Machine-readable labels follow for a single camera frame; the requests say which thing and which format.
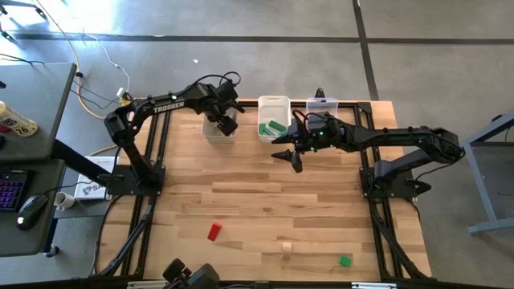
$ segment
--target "rgb keyboard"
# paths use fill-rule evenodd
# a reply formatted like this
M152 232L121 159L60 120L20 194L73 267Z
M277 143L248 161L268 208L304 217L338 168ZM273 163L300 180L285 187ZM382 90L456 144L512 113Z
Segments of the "rgb keyboard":
M12 169L0 173L0 213L18 212L25 200L29 171Z

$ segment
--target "cup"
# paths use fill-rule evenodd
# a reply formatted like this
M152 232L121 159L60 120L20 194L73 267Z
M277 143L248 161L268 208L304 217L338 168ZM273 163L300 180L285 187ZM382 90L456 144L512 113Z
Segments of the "cup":
M65 209L73 206L74 203L75 198L70 194L58 192L55 195L54 206L57 207L57 210L64 211Z

